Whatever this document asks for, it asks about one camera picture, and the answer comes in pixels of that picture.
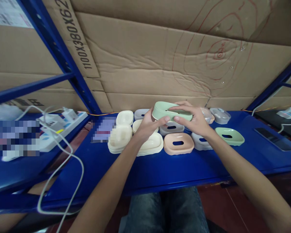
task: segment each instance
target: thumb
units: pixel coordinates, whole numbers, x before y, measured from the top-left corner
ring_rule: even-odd
[[[160,118],[158,121],[156,121],[154,123],[154,125],[155,125],[156,128],[158,128],[158,127],[166,124],[169,121],[170,121],[170,117],[169,116],[164,116],[164,117]]]
[[[174,120],[175,120],[175,122],[177,122],[178,124],[180,124],[180,125],[184,125],[184,126],[186,126],[187,128],[190,128],[190,124],[191,124],[191,122],[190,121],[188,121],[188,120],[186,120],[186,119],[184,119],[183,117],[174,117]]]

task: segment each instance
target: plastic bag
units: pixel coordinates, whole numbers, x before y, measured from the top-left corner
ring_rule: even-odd
[[[0,120],[15,120],[23,111],[17,106],[10,106],[7,104],[0,105]]]

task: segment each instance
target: green soap dish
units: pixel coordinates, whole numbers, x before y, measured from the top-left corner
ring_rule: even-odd
[[[193,115],[190,112],[186,112],[183,110],[174,110],[169,111],[168,109],[174,106],[178,106],[177,104],[172,104],[168,102],[158,101],[154,105],[154,109],[152,112],[152,116],[159,120],[160,118],[164,116],[169,116],[170,121],[174,121],[175,116],[183,117],[184,119],[187,119],[188,121],[192,120]]]
[[[218,127],[215,130],[231,146],[240,146],[245,142],[244,137],[234,129]]]

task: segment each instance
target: white cable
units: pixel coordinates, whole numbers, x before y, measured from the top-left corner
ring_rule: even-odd
[[[281,133],[281,132],[283,131],[283,129],[284,129],[284,125],[291,125],[291,124],[281,124],[281,130],[278,131],[278,133]]]
[[[43,110],[41,110],[40,108],[38,108],[38,107],[36,107],[36,106],[29,106],[25,111],[24,111],[24,113],[19,117],[19,118],[17,118],[16,120],[19,120],[19,119],[21,119],[27,112],[28,112],[28,110],[31,108],[31,107],[34,107],[34,108],[36,108],[36,109],[38,109],[44,116],[45,116],[45,111],[43,111]],[[51,129],[47,124],[45,124],[45,122],[41,122],[40,121],[40,124],[42,125],[42,126],[44,126],[44,127],[46,127],[46,128],[48,128],[50,131],[52,131],[52,132],[54,132],[56,135],[57,135],[57,133],[56,133],[56,131],[55,130],[53,130],[53,129]],[[57,142],[57,140],[55,139],[55,137],[54,137],[54,135],[53,135],[53,133],[51,133],[51,136],[53,137],[53,139],[54,139],[54,141],[56,142],[56,144],[58,145],[58,147],[63,151],[63,152],[65,152],[65,153],[67,153],[69,156],[66,158],[66,160],[52,173],[52,175],[49,177],[49,179],[47,180],[47,182],[46,182],[46,184],[44,185],[44,187],[43,187],[43,189],[42,189],[42,193],[40,194],[40,197],[39,197],[39,200],[38,200],[38,204],[37,204],[37,210],[38,210],[38,212],[39,213],[41,213],[41,214],[48,214],[48,215],[63,215],[63,217],[62,217],[62,219],[61,219],[61,222],[60,222],[60,224],[59,224],[59,227],[58,227],[58,229],[57,229],[57,233],[59,233],[59,231],[60,231],[60,229],[61,229],[61,226],[62,226],[62,224],[63,224],[63,222],[64,222],[64,219],[65,219],[65,217],[66,217],[66,215],[72,215],[72,214],[75,214],[75,213],[77,213],[77,212],[79,212],[80,210],[78,210],[78,211],[76,211],[76,212],[73,212],[73,213],[68,213],[68,211],[69,211],[69,208],[70,208],[70,206],[71,206],[71,204],[72,204],[72,201],[73,201],[73,199],[74,199],[74,197],[75,197],[75,195],[76,195],[76,193],[77,193],[77,191],[78,191],[78,189],[79,189],[79,187],[80,187],[80,185],[81,185],[81,182],[82,182],[82,179],[83,179],[83,175],[84,175],[84,164],[83,164],[83,162],[82,162],[82,160],[79,158],[79,157],[77,157],[77,156],[75,156],[74,154],[73,154],[73,148],[72,148],[72,146],[68,143],[68,141],[65,139],[65,137],[63,137],[60,133],[58,134],[61,138],[62,138],[62,140],[67,144],[67,146],[69,147],[69,149],[70,149],[70,152],[68,152],[68,151],[66,151],[65,149],[63,149],[62,148],[62,146]],[[66,208],[66,211],[65,212],[53,212],[53,211],[44,211],[44,210],[42,210],[42,208],[41,208],[41,203],[42,203],[42,199],[43,199],[43,196],[44,196],[44,193],[45,193],[45,190],[46,190],[46,188],[47,188],[47,186],[48,186],[48,184],[49,184],[49,182],[50,182],[50,180],[53,178],[53,176],[62,168],[62,166],[71,158],[71,157],[74,157],[74,158],[76,158],[79,162],[80,162],[80,164],[81,164],[81,168],[82,168],[82,173],[81,173],[81,177],[80,177],[80,181],[79,181],[79,183],[78,183],[78,185],[77,185],[77,187],[76,187],[76,189],[75,189],[75,191],[74,191],[74,193],[73,193],[73,195],[72,195],[72,197],[71,197],[71,199],[70,199],[70,202],[69,202],[69,204],[68,204],[68,206],[67,206],[67,208]]]
[[[50,112],[47,112],[47,113],[53,113],[53,112],[57,112],[57,111],[60,111],[60,110],[63,110],[62,108],[59,108],[59,109],[56,109],[54,111],[50,111]]]
[[[20,115],[18,118],[15,119],[15,121],[21,119],[28,111],[29,109],[31,109],[32,107],[36,108],[37,110],[39,110],[40,112],[42,112],[42,114],[44,113],[40,108],[34,106],[34,105],[30,105],[24,112],[22,115]]]
[[[259,107],[261,107],[263,104],[265,104],[266,101],[268,101],[270,98],[272,98],[274,95],[276,95],[284,86],[281,86],[280,88],[278,88],[277,91],[275,91],[270,97],[268,97],[263,103],[261,103],[259,106],[257,106],[253,111],[251,116],[253,116],[255,110]]]
[[[44,123],[46,123],[46,120],[45,120],[45,116],[46,116],[46,114],[47,114],[46,111],[47,111],[49,108],[51,108],[51,107],[53,107],[53,106],[49,106],[49,107],[47,107],[47,108],[43,111],[43,113],[42,113],[42,114],[43,114],[43,122],[44,122]]]

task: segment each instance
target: electronic device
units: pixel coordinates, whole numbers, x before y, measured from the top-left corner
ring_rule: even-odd
[[[273,135],[272,133],[270,133],[269,131],[267,131],[265,128],[255,128],[254,129],[258,134],[260,134],[261,136],[263,136],[266,140],[268,140],[269,142],[271,142],[274,146],[276,146],[277,148],[279,148],[282,151],[291,151],[291,147],[289,145],[287,145],[283,139],[280,139],[278,137],[276,137],[275,135]]]

